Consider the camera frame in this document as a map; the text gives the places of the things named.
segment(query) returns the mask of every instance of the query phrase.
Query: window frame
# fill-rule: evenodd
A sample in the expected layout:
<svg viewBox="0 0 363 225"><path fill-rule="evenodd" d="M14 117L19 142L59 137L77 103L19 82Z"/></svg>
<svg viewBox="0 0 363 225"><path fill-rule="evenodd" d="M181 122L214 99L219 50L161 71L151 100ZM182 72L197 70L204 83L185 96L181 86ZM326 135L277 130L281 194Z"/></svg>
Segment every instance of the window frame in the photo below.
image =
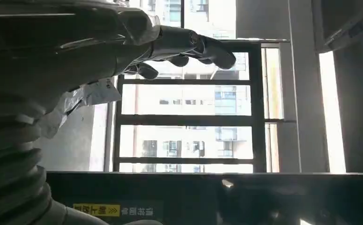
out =
<svg viewBox="0 0 363 225"><path fill-rule="evenodd" d="M200 79L124 79L118 77L117 89L122 95L124 84L151 85L232 85L250 86L251 116L235 115L127 115L122 114L122 101L116 102L114 115L113 171L120 163L142 164L252 164L255 173L266 172L265 113L263 102L262 42L249 40L221 40L230 51L249 54L250 80L200 80ZM121 126L193 126L193 127L252 127L253 159L237 158L178 158L178 157L120 157Z"/></svg>

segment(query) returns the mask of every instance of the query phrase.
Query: robotic hand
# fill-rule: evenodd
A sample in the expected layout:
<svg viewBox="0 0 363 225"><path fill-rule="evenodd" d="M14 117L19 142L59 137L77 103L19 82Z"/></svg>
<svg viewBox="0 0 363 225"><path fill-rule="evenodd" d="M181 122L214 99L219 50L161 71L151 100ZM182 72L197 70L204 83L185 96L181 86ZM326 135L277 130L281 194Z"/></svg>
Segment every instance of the robotic hand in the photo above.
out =
<svg viewBox="0 0 363 225"><path fill-rule="evenodd" d="M104 0L0 0L0 225L100 225L52 200L36 121L75 87L120 74L155 79L147 60L189 57L231 68L221 42L156 25L139 9Z"/></svg>

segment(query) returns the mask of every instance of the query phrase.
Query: yellow sticker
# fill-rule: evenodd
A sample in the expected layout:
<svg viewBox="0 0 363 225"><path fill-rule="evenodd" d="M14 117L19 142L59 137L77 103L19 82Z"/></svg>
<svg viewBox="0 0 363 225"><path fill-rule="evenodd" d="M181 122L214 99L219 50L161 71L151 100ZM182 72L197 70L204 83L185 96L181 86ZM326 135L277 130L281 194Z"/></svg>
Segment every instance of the yellow sticker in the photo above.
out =
<svg viewBox="0 0 363 225"><path fill-rule="evenodd" d="M108 205L108 204L74 204L75 210L90 214L95 217L119 217L120 205Z"/></svg>

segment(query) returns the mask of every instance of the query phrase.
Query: glass window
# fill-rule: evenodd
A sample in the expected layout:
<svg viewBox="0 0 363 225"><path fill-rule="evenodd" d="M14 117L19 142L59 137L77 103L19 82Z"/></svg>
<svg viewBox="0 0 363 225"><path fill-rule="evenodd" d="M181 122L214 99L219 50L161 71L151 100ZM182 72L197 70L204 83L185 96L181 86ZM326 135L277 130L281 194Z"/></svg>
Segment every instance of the glass window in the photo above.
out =
<svg viewBox="0 0 363 225"><path fill-rule="evenodd" d="M218 39L236 38L236 0L185 0L184 6L185 28Z"/></svg>
<svg viewBox="0 0 363 225"><path fill-rule="evenodd" d="M157 156L157 141L143 141L143 157L156 157Z"/></svg>
<svg viewBox="0 0 363 225"><path fill-rule="evenodd" d="M279 173L280 162L278 156L278 131L277 124L266 124L266 161L267 172Z"/></svg>
<svg viewBox="0 0 363 225"><path fill-rule="evenodd" d="M141 8L149 15L158 16L161 25L181 26L181 0L130 0L129 5Z"/></svg>
<svg viewBox="0 0 363 225"><path fill-rule="evenodd" d="M166 100L160 100L160 101L159 101L159 104L160 104L160 105L168 105L168 104L169 104L169 101L166 101Z"/></svg>
<svg viewBox="0 0 363 225"><path fill-rule="evenodd" d="M123 173L253 173L253 165L225 165L225 164L140 164L120 163Z"/></svg>
<svg viewBox="0 0 363 225"><path fill-rule="evenodd" d="M122 113L251 115L250 86L123 85Z"/></svg>
<svg viewBox="0 0 363 225"><path fill-rule="evenodd" d="M159 79L249 80L249 54L237 52L234 55L236 63L228 70L220 69L214 64L203 64L194 58L190 58L184 67L177 67L169 61L147 61L146 63L159 72ZM125 79L143 78L140 75L127 75Z"/></svg>
<svg viewBox="0 0 363 225"><path fill-rule="evenodd" d="M283 119L282 82L280 70L280 50L262 49L263 90L266 119Z"/></svg>
<svg viewBox="0 0 363 225"><path fill-rule="evenodd" d="M120 145L120 157L253 158L250 127L125 125L121 126ZM219 150L232 153L220 156Z"/></svg>

